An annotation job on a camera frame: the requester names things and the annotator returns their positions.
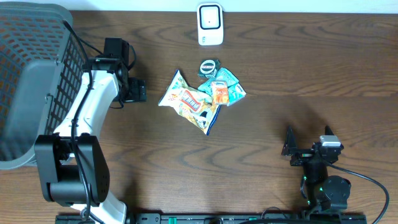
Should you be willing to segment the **yellow snack bag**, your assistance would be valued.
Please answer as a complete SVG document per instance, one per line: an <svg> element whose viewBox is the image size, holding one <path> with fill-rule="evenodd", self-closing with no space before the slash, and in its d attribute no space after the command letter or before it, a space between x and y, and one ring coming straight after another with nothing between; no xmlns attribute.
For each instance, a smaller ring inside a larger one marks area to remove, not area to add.
<svg viewBox="0 0 398 224"><path fill-rule="evenodd" d="M201 129L207 136L221 109L220 105L213 104L209 94L190 87L180 70L175 71L158 105L172 107L178 115Z"/></svg>

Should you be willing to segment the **round green label snack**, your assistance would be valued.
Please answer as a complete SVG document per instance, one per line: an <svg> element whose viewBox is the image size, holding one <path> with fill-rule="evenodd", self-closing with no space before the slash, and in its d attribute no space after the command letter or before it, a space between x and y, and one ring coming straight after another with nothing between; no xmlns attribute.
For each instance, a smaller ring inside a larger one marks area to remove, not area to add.
<svg viewBox="0 0 398 224"><path fill-rule="evenodd" d="M206 59L200 64L198 76L200 78L215 78L220 69L220 61L218 59Z"/></svg>

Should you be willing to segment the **green tissue pack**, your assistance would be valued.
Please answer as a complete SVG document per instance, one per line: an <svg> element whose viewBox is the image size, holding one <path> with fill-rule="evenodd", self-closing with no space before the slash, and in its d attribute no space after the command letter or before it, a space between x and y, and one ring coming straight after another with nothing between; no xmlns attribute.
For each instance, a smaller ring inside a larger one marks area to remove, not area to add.
<svg viewBox="0 0 398 224"><path fill-rule="evenodd" d="M243 87L239 83L237 83L228 87L228 95L229 102L227 103L227 106L231 106L239 100L243 99L246 96L246 92L244 91Z"/></svg>

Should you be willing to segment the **orange tissue pack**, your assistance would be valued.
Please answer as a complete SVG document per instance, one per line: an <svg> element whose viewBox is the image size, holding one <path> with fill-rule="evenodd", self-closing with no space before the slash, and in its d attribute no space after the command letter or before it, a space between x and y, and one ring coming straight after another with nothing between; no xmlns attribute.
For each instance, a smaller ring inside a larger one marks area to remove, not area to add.
<svg viewBox="0 0 398 224"><path fill-rule="evenodd" d="M226 105L229 103L228 86L225 81L213 81L211 83L211 93L213 103L217 105Z"/></svg>

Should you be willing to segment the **teal snack pouch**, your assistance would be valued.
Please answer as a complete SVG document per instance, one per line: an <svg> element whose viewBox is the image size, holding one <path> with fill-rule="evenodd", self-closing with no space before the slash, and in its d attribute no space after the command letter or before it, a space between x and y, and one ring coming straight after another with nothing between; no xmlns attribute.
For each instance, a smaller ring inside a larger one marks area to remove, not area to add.
<svg viewBox="0 0 398 224"><path fill-rule="evenodd" d="M220 68L216 74L215 78L210 78L204 83L202 83L198 90L205 92L208 95L211 95L211 83L214 81L224 81L227 84L227 87L233 86L239 83L239 80L235 77L233 73L231 73L227 68Z"/></svg>

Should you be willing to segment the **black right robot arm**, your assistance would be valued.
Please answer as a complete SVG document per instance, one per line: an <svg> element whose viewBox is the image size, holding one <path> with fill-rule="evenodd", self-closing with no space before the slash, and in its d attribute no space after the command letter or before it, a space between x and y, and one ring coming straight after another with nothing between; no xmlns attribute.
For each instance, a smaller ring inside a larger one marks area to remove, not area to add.
<svg viewBox="0 0 398 224"><path fill-rule="evenodd" d="M329 175L328 168L338 161L344 146L329 126L319 141L309 149L297 146L292 128L287 136L281 154L290 157L291 166L303 168L301 193L309 201L313 212L340 212L347 209L351 182L338 175Z"/></svg>

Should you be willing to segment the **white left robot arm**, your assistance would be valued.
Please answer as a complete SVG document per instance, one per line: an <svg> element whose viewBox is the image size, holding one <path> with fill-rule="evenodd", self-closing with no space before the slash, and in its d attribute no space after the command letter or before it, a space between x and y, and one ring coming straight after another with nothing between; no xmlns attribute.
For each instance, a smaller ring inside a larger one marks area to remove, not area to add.
<svg viewBox="0 0 398 224"><path fill-rule="evenodd" d="M127 205L110 192L110 173L100 147L104 119L112 102L146 100L144 80L129 77L118 58L91 58L65 119L34 144L44 199L79 211L57 223L134 223Z"/></svg>

